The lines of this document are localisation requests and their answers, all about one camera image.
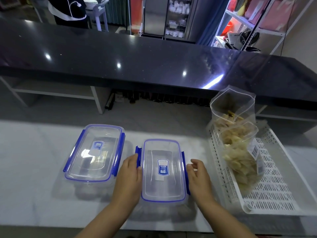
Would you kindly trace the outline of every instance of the stack of white plates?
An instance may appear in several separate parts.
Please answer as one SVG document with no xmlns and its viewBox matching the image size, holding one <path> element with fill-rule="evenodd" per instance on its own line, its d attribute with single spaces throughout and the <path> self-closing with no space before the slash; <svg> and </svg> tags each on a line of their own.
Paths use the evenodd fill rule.
<svg viewBox="0 0 317 238">
<path fill-rule="evenodd" d="M 92 10 L 94 6 L 98 4 L 97 0 L 84 0 L 84 2 L 86 4 L 86 9 L 88 10 Z"/>
</svg>

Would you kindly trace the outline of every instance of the green curtain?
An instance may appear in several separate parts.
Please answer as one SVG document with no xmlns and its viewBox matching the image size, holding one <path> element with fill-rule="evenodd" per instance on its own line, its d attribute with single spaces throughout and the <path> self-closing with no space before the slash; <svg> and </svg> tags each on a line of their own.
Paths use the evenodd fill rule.
<svg viewBox="0 0 317 238">
<path fill-rule="evenodd" d="M 107 23 L 119 24 L 126 26 L 125 9 L 127 0 L 109 0 L 105 5 Z"/>
</svg>

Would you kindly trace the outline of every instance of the bag of dried food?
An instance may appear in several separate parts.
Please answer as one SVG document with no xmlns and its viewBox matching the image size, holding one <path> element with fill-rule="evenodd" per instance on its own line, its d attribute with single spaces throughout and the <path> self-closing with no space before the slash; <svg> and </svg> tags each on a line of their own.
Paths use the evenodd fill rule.
<svg viewBox="0 0 317 238">
<path fill-rule="evenodd" d="M 255 94 L 228 86 L 211 100 L 212 121 L 221 141 L 221 156 L 233 170 L 243 196 L 251 193 L 265 172 L 259 153 Z"/>
</svg>

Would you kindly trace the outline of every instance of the white plastic basket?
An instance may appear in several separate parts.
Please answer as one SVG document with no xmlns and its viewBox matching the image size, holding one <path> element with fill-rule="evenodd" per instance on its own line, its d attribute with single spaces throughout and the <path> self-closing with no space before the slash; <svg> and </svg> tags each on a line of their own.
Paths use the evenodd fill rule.
<svg viewBox="0 0 317 238">
<path fill-rule="evenodd" d="M 220 157 L 220 141 L 212 122 L 207 126 L 225 208 L 232 214 L 317 216 L 317 198 L 295 163 L 265 124 L 256 140 L 265 163 L 265 174 L 252 193 L 242 197 L 233 171 Z"/>
</svg>

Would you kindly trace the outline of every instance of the glass door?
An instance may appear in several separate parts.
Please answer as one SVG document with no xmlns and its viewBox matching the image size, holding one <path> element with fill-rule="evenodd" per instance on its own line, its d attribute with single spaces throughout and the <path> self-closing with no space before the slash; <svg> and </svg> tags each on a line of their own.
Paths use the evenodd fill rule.
<svg viewBox="0 0 317 238">
<path fill-rule="evenodd" d="M 165 38 L 184 40 L 193 0 L 169 0 Z"/>
</svg>

